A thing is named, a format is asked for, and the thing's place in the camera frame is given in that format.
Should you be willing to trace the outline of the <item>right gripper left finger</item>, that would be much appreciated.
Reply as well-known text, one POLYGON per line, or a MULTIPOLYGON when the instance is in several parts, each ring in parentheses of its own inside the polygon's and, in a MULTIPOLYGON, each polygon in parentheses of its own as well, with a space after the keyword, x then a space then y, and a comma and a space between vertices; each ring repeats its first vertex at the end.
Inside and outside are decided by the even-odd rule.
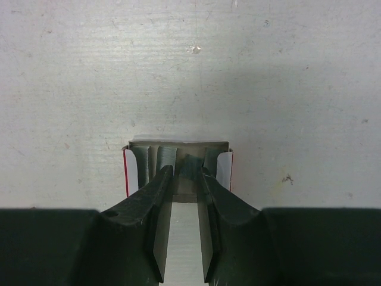
POLYGON ((158 285, 164 280, 173 168, 115 206, 2 209, 2 285, 158 285))

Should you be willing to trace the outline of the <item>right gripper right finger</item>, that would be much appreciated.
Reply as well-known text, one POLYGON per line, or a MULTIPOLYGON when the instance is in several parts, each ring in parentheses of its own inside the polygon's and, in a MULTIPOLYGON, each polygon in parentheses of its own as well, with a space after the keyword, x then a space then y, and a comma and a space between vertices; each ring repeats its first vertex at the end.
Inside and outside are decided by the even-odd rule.
POLYGON ((209 285, 379 285, 380 210, 258 210, 199 173, 198 216, 209 285))

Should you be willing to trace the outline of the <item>staple box tray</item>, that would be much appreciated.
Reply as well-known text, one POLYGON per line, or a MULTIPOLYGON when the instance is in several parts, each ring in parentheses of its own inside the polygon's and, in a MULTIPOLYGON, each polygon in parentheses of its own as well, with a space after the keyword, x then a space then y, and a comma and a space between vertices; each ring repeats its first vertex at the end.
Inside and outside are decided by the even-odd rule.
POLYGON ((201 157, 223 186, 231 185, 227 141, 134 139, 122 149, 127 197, 112 210, 125 228, 114 256, 111 285, 164 282, 173 203, 194 203, 197 180, 179 176, 186 154, 201 157))

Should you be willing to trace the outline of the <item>staple strips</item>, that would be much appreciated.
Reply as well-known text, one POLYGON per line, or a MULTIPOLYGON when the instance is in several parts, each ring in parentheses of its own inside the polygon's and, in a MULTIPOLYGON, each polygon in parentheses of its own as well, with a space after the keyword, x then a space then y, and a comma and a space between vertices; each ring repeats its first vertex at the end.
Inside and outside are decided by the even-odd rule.
POLYGON ((182 162, 179 176, 191 181, 196 181, 203 164, 203 158, 186 154, 182 162))

